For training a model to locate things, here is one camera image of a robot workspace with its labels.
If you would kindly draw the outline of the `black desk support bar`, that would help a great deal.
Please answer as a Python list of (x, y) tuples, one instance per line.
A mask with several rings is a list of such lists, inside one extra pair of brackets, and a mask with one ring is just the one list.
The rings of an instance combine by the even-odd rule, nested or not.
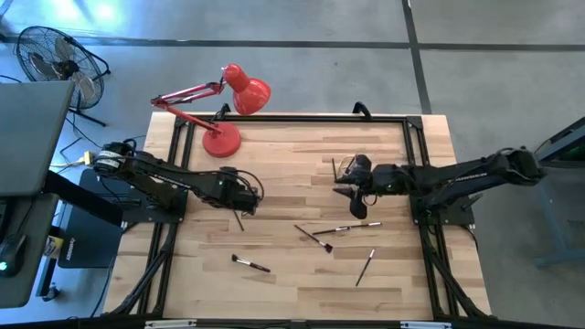
[(114, 205), (93, 192), (73, 184), (67, 178), (55, 172), (48, 171), (42, 192), (56, 194), (66, 203), (82, 208), (115, 227), (122, 225), (123, 210), (120, 206)]

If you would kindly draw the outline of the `white metal bracket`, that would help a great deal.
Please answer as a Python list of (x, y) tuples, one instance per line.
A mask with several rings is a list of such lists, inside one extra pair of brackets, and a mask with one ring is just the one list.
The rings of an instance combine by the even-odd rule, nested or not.
[(190, 329), (196, 328), (197, 321), (194, 319), (171, 319), (147, 321), (144, 329)]
[(400, 329), (452, 329), (451, 323), (433, 321), (401, 321)]

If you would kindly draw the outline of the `black floor mat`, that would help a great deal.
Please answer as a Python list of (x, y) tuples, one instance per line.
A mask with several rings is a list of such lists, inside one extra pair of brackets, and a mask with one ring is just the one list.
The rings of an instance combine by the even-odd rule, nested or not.
[[(101, 183), (104, 183), (120, 200), (126, 198), (130, 187), (122, 181), (98, 178), (91, 169), (80, 177), (80, 186), (117, 204), (117, 199)], [(58, 265), (64, 269), (108, 268), (116, 256), (122, 229), (94, 217), (85, 210), (65, 204), (60, 215), (63, 246)]]

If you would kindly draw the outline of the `light grey desk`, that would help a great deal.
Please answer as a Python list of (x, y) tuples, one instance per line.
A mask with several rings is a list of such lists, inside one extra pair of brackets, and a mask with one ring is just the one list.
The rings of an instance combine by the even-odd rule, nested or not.
[(70, 106), (74, 84), (0, 84), (0, 197), (40, 191)]

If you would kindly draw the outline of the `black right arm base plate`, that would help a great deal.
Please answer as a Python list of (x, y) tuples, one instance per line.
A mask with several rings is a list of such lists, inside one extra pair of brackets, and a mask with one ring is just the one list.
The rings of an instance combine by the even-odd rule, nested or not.
[(482, 196), (482, 194), (464, 196), (438, 206), (425, 206), (420, 197), (410, 196), (412, 222), (418, 226), (472, 225), (474, 223), (472, 205)]

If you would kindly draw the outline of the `dark teal metal cart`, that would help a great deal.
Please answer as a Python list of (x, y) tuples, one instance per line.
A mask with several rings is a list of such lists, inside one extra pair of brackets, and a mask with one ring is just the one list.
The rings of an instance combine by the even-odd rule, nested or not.
[(548, 171), (537, 191), (553, 251), (535, 264), (585, 261), (585, 117), (545, 140), (536, 155)]

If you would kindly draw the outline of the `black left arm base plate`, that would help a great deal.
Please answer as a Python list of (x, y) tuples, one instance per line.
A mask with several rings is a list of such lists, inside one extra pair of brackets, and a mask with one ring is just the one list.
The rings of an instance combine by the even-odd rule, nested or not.
[(177, 224), (185, 216), (188, 191), (168, 183), (132, 186), (123, 206), (122, 220), (133, 223)]

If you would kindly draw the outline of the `black fan makeup brush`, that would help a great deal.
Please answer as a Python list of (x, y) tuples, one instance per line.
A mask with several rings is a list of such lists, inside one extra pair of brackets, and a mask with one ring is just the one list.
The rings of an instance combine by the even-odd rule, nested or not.
[(325, 243), (323, 241), (321, 241), (320, 239), (318, 239), (317, 237), (315, 237), (313, 234), (307, 232), (306, 230), (304, 230), (303, 228), (301, 228), (300, 226), (294, 224), (293, 225), (297, 230), (299, 230), (301, 233), (303, 233), (308, 239), (314, 241), (315, 243), (319, 244), (327, 253), (331, 253), (333, 250), (333, 246)]

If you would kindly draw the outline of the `black floor fan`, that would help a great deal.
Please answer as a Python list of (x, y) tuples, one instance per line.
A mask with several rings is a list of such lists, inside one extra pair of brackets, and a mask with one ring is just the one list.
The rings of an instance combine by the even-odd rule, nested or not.
[(107, 124), (84, 112), (96, 106), (111, 73), (106, 60), (87, 50), (74, 37), (52, 27), (23, 29), (16, 39), (16, 57), (31, 81), (73, 83), (69, 111), (101, 127)]

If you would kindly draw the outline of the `thick black handle powder brush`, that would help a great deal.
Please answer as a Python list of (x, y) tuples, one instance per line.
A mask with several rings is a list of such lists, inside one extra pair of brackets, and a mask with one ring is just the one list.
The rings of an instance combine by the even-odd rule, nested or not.
[(244, 259), (238, 257), (236, 254), (232, 254), (231, 255), (231, 260), (234, 261), (234, 262), (237, 262), (237, 263), (246, 265), (248, 267), (251, 267), (251, 268), (253, 268), (255, 270), (259, 270), (259, 271), (264, 271), (264, 272), (271, 273), (271, 270), (270, 269), (268, 269), (268, 268), (266, 268), (264, 266), (261, 266), (260, 264), (257, 264), (255, 262), (252, 262), (252, 261), (249, 261), (249, 260), (244, 260)]

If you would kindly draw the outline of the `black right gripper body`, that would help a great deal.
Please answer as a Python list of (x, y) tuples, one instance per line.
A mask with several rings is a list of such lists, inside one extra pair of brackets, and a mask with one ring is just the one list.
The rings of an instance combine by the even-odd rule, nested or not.
[(353, 185), (350, 213), (358, 218), (367, 217), (364, 196), (398, 196), (411, 192), (411, 177), (395, 164), (377, 164), (363, 154), (357, 154), (349, 166), (349, 183)]

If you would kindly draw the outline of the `thin brown makeup brush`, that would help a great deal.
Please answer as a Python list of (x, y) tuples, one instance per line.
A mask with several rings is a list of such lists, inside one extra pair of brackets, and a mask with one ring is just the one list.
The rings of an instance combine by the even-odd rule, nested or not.
[(368, 257), (367, 257), (367, 260), (366, 260), (366, 262), (365, 262), (365, 265), (364, 265), (364, 267), (362, 268), (362, 270), (361, 270), (361, 272), (360, 272), (360, 274), (359, 274), (359, 276), (358, 276), (358, 278), (357, 278), (357, 280), (356, 280), (355, 287), (359, 286), (360, 282), (362, 281), (362, 279), (363, 279), (363, 277), (364, 277), (364, 275), (365, 275), (365, 272), (367, 271), (367, 268), (368, 268), (368, 266), (370, 265), (370, 262), (371, 262), (371, 261), (372, 261), (372, 259), (374, 258), (374, 255), (375, 255), (375, 253), (376, 253), (376, 249), (372, 249), (372, 250), (369, 252), (369, 254), (368, 254)]

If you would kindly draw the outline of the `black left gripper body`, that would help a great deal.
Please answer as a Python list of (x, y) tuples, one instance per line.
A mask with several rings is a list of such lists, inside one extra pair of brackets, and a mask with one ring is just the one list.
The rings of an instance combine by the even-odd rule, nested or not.
[(258, 188), (241, 177), (236, 171), (220, 169), (217, 172), (218, 197), (216, 205), (221, 208), (255, 214), (261, 201)]

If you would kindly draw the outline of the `long silver ferrule makeup brush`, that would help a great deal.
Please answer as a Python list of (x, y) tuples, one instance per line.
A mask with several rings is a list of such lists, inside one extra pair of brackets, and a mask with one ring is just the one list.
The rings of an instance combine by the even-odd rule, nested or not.
[(366, 223), (366, 224), (342, 226), (342, 227), (338, 227), (338, 228), (330, 228), (330, 229), (326, 229), (326, 230), (315, 231), (312, 234), (315, 236), (316, 235), (324, 235), (324, 234), (332, 234), (332, 233), (336, 233), (336, 232), (340, 232), (340, 231), (351, 230), (354, 228), (370, 228), (370, 227), (378, 227), (381, 225), (382, 225), (381, 222), (371, 222), (371, 223)]

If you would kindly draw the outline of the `black computer mouse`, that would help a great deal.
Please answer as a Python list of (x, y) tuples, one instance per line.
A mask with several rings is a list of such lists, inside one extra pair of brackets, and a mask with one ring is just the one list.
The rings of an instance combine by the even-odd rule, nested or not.
[(0, 277), (13, 277), (24, 264), (27, 236), (12, 234), (0, 244)]

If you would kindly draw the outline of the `black aluminium table frame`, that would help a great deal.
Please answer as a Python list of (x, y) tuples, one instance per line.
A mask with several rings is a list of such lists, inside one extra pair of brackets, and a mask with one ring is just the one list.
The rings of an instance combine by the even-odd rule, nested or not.
[[(265, 197), (253, 216), (187, 202), (165, 290), (153, 288), (148, 302), (169, 318), (427, 320), (434, 309), (449, 313), (457, 303), (443, 283), (435, 294), (404, 196), (373, 199), (365, 220), (349, 212), (348, 200), (333, 191), (331, 159), (365, 154), (377, 164), (409, 160), (431, 165), (455, 161), (446, 119), (440, 115), (371, 122), (350, 115), (264, 114), (238, 117), (240, 149), (226, 164), (260, 181)], [(293, 225), (309, 233), (381, 222), (314, 235), (333, 246), (327, 253)], [(359, 286), (368, 254), (374, 258)], [(255, 262), (271, 273), (231, 260)]]

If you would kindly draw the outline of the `red desk lamp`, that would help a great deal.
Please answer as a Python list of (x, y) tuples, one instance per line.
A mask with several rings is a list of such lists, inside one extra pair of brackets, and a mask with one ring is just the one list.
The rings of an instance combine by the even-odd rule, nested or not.
[(176, 117), (206, 130), (202, 137), (205, 151), (216, 158), (226, 158), (236, 153), (241, 145), (239, 129), (227, 122), (204, 121), (177, 109), (177, 105), (219, 95), (226, 86), (232, 89), (232, 102), (240, 115), (252, 115), (264, 108), (271, 98), (271, 87), (258, 78), (251, 78), (237, 64), (231, 63), (222, 70), (218, 82), (197, 85), (188, 89), (159, 95), (151, 104)]

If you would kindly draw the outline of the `dark grey desk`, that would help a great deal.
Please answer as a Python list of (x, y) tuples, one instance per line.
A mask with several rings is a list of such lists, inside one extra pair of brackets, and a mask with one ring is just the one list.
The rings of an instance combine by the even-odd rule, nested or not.
[(14, 234), (27, 238), (16, 260), (21, 264), (19, 271), (6, 277), (3, 273), (11, 271), (13, 263), (8, 261), (5, 266), (0, 265), (0, 309), (28, 303), (58, 201), (59, 197), (54, 194), (14, 197), (9, 201), (10, 215), (4, 239)]

